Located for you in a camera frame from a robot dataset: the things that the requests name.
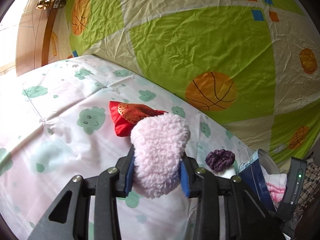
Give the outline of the white pink-trimmed gauze cloth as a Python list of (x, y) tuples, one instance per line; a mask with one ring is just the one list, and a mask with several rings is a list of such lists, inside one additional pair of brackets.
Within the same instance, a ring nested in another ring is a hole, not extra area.
[(271, 199), (274, 202), (281, 202), (285, 191), (286, 191), (286, 183), (287, 183), (287, 174), (264, 174), (265, 183)]

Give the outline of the purple velvet scrunchie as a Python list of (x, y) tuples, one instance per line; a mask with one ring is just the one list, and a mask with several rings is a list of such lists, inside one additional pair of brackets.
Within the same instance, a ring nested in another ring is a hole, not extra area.
[(222, 172), (231, 167), (235, 161), (235, 154), (229, 150), (214, 150), (205, 158), (206, 164), (215, 172)]

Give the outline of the pink fluffy sock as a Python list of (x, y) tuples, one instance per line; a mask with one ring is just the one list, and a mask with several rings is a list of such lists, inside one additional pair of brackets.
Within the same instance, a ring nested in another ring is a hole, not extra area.
[(180, 162), (190, 140), (186, 120), (171, 113), (144, 118), (132, 129), (130, 139), (135, 150), (135, 191), (154, 199), (176, 189)]

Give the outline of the red gold drawstring pouch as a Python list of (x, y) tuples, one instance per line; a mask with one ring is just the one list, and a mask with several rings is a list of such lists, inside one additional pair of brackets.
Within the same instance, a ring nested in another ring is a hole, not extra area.
[(109, 110), (114, 122), (114, 130), (118, 137), (129, 136), (134, 126), (144, 118), (167, 113), (166, 111), (152, 109), (143, 104), (118, 101), (110, 101)]

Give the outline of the plaid checked cloth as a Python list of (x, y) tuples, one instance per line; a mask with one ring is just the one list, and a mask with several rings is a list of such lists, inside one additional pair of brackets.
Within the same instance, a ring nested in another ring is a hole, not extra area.
[(319, 166), (315, 164), (315, 155), (312, 152), (307, 161), (306, 173), (300, 198), (297, 208), (293, 215), (293, 220), (299, 221), (302, 218), (303, 212), (315, 199), (316, 194), (319, 192)]

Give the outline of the round blue metal tin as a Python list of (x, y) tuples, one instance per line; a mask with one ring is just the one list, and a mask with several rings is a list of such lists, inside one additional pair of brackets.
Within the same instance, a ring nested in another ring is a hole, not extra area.
[(256, 150), (246, 161), (240, 164), (239, 175), (259, 200), (270, 211), (276, 211), (279, 203), (271, 199), (267, 189), (264, 174), (281, 174), (276, 163), (262, 149)]

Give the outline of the cloud print bed sheet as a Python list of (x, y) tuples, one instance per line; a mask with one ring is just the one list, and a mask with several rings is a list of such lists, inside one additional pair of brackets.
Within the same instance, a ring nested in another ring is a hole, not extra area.
[(27, 239), (49, 205), (77, 174), (88, 178), (130, 148), (118, 137), (110, 101), (144, 104), (185, 118), (187, 155), (205, 166), (216, 149), (240, 164), (252, 150), (230, 130), (167, 90), (95, 56), (57, 61), (19, 77), (1, 76), (1, 215)]

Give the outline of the green basketball print sheet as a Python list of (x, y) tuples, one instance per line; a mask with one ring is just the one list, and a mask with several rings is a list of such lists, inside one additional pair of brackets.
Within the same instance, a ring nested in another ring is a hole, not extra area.
[(319, 32), (298, 0), (65, 0), (48, 60), (94, 54), (275, 162), (319, 139)]

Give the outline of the brass door knob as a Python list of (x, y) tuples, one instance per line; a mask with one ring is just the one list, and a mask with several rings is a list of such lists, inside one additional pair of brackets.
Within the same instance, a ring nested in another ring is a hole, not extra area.
[(47, 9), (61, 9), (65, 6), (65, 0), (39, 0), (36, 9), (47, 10)]

